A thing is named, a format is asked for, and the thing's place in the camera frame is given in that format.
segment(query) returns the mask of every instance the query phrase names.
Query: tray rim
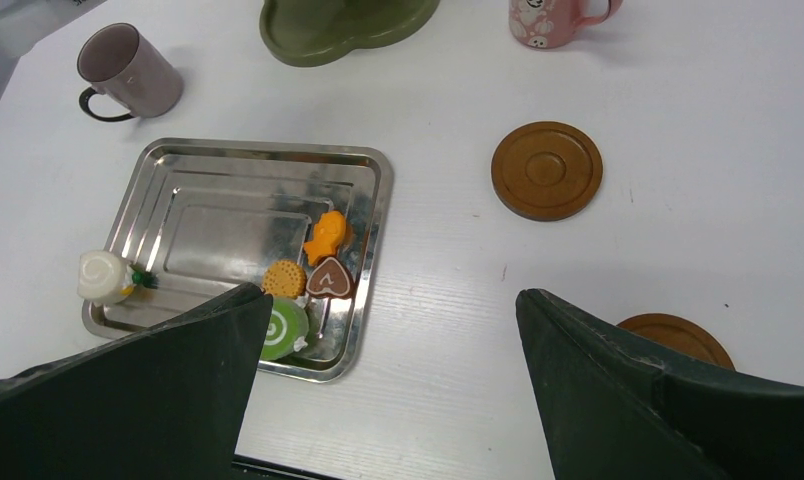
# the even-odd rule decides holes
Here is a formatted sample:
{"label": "tray rim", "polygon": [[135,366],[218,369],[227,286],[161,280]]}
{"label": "tray rim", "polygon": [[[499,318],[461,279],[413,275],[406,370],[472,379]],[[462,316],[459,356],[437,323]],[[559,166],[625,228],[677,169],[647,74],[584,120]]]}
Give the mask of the tray rim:
{"label": "tray rim", "polygon": [[[363,323],[366,318],[369,301],[373,290],[373,276],[377,264],[376,251],[379,241],[384,233],[384,220],[389,207],[390,193],[393,186],[393,169],[390,161],[380,151],[369,147],[350,147],[342,145],[318,145],[304,143],[276,143],[276,142],[253,142],[242,140],[210,140],[210,139],[190,139],[165,137],[155,140],[143,149],[137,159],[125,195],[120,202],[116,218],[111,226],[108,238],[105,241],[104,249],[110,251],[116,241],[116,235],[120,225],[125,218],[126,205],[131,198],[134,188],[137,185],[140,172],[146,161],[150,157],[155,157],[159,150],[169,147],[179,148],[213,148],[222,150],[245,150],[259,152],[284,152],[284,153],[304,153],[304,154],[326,154],[338,156],[361,157],[372,163],[370,168],[377,170],[375,186],[375,203],[373,205],[372,221],[368,224],[369,231],[375,231],[375,235],[370,235],[367,240],[364,264],[361,268],[358,291],[352,299],[353,315],[352,324],[343,346],[341,358],[331,368],[327,370],[313,370],[294,365],[282,365],[273,362],[258,361],[258,370],[282,375],[285,377],[305,380],[312,383],[325,383],[337,379],[346,373],[355,363],[360,338],[362,336]],[[116,340],[126,335],[134,333],[130,330],[121,330],[107,325],[97,323],[92,316],[93,309],[96,308],[92,302],[84,301],[81,307],[81,318],[84,327],[93,335]]]}

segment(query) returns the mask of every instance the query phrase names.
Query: green plate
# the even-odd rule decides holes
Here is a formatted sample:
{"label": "green plate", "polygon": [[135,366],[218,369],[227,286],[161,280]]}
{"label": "green plate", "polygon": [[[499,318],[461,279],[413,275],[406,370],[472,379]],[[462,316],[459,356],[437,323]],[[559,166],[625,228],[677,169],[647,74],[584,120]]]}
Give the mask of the green plate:
{"label": "green plate", "polygon": [[295,67],[333,62],[358,48],[403,40],[431,18],[440,0],[266,0],[261,37]]}

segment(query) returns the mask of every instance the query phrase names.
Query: orange fish toy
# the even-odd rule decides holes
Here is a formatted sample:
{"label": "orange fish toy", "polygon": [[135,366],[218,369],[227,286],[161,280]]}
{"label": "orange fish toy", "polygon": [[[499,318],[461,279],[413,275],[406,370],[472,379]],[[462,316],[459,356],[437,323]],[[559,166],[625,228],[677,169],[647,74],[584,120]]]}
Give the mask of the orange fish toy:
{"label": "orange fish toy", "polygon": [[324,213],[314,226],[313,238],[303,248],[308,265],[316,267],[320,260],[337,255],[337,249],[346,237],[346,218],[334,210]]}

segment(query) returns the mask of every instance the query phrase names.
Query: green round toy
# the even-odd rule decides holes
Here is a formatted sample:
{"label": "green round toy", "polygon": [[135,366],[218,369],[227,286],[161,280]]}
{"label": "green round toy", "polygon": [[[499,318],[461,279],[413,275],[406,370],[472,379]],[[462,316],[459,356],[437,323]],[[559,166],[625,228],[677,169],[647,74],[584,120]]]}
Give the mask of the green round toy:
{"label": "green round toy", "polygon": [[289,298],[276,297],[272,302],[272,316],[267,327],[267,338],[261,350],[261,360],[278,360],[302,350],[308,343],[308,314]]}

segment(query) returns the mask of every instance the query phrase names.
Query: brown coaster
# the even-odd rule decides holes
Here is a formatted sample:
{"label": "brown coaster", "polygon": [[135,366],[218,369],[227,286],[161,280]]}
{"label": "brown coaster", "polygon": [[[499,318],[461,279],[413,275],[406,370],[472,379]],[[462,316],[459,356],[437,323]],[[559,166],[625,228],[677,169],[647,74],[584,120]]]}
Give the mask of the brown coaster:
{"label": "brown coaster", "polygon": [[729,370],[735,369],[732,359],[720,342],[699,325],[684,318],[664,313],[647,313],[625,320],[618,327],[697,360]]}
{"label": "brown coaster", "polygon": [[514,213],[553,221],[575,215],[602,183],[602,156],[578,129],[531,123],[502,140],[490,166],[493,187]]}

